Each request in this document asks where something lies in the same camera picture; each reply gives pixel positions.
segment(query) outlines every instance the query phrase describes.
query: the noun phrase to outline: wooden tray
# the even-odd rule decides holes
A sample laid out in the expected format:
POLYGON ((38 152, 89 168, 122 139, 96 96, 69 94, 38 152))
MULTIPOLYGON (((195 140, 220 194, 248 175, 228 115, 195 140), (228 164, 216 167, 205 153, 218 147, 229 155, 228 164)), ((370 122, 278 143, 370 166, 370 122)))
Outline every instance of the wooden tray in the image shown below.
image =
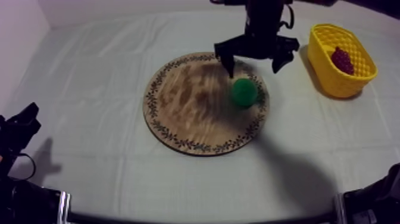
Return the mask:
POLYGON ((210 52, 176 58, 150 80, 143 114, 161 142, 190 155, 221 155, 247 144, 261 130, 268 112, 268 92, 250 66, 236 61, 233 79, 210 52), (232 84, 251 79, 258 102, 248 109, 235 106, 232 84))

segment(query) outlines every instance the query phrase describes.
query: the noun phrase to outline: gray surface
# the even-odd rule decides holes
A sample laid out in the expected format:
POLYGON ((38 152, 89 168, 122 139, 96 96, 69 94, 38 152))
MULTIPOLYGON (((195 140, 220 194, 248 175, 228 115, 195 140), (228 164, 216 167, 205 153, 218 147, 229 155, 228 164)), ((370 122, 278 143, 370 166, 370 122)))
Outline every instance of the gray surface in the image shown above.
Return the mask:
MULTIPOLYGON (((242 33, 244 21, 242 12, 203 11, 53 30, 6 113, 31 101, 40 107, 43 127, 26 150, 41 177, 33 181, 71 193, 72 209, 79 212, 251 222, 326 211, 335 193, 366 186, 399 162, 398 38, 345 25, 371 54, 379 75, 358 98, 332 100, 315 89, 313 70, 302 60, 310 28, 322 19, 302 17, 283 32, 297 37, 302 49, 279 74, 272 73, 270 61, 247 60, 271 96, 259 140, 213 158, 182 155, 158 142, 142 115, 150 78, 178 56, 212 51, 214 42, 242 33)), ((25 163, 19 159, 15 169, 25 163)))

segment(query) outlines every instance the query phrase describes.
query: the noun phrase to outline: leaf pattern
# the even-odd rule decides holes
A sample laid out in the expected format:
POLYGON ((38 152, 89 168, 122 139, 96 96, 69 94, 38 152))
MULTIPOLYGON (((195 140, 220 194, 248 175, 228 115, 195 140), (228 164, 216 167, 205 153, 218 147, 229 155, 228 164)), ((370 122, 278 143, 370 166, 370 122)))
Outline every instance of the leaf pattern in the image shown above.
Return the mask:
POLYGON ((243 131, 243 135, 238 135, 235 139, 230 139, 226 141, 224 144, 215 145, 214 147, 211 145, 207 145, 205 143, 190 141, 189 139, 180 139, 177 134, 172 133, 169 128, 165 127, 159 120, 158 117, 158 109, 157 109, 157 99, 156 94, 159 91, 160 86, 163 84, 163 80, 166 77, 167 73, 172 68, 178 68, 182 64, 186 64, 191 61, 211 61, 213 59, 217 59, 214 54, 205 54, 205 55, 193 55, 190 57, 179 58, 178 60, 172 61, 166 64, 162 70, 157 74, 155 80, 151 83, 149 91, 145 95, 145 101, 149 108, 149 115, 152 119, 150 125, 154 130, 159 133, 159 136, 162 139, 168 140, 172 144, 174 144, 177 148, 180 149, 188 149, 194 151, 201 151, 202 153, 210 153, 214 154, 222 154, 227 153, 232 150, 235 150, 245 143, 250 141, 254 136, 258 133, 257 131, 260 129, 265 115, 264 112, 267 111, 267 102, 265 100, 265 92, 263 89, 263 83, 261 80, 254 75, 252 69, 247 64, 237 61, 237 65, 240 66, 243 72, 251 79, 257 86, 258 89, 258 108, 259 114, 250 122, 249 126, 243 131))

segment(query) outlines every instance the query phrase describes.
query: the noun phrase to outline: yellow plastic basket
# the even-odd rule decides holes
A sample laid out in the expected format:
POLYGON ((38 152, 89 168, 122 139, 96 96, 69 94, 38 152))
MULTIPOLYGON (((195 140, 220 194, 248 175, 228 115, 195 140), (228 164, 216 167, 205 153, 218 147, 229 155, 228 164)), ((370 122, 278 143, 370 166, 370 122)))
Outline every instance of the yellow plastic basket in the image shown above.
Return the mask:
POLYGON ((332 24, 317 24, 311 28, 308 59, 323 90, 338 98, 359 93, 378 73, 374 62, 356 36, 332 24), (340 71, 330 59, 337 46, 349 54, 354 75, 340 71))

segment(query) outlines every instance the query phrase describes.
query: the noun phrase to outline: green ball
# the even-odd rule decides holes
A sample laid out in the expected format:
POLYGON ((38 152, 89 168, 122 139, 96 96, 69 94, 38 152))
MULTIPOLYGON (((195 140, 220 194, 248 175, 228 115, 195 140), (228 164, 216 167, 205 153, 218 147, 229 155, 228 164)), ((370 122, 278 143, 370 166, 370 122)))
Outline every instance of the green ball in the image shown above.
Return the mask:
POLYGON ((233 102, 240 107, 250 107, 257 101, 257 87, 250 79, 238 79, 231 90, 233 102))

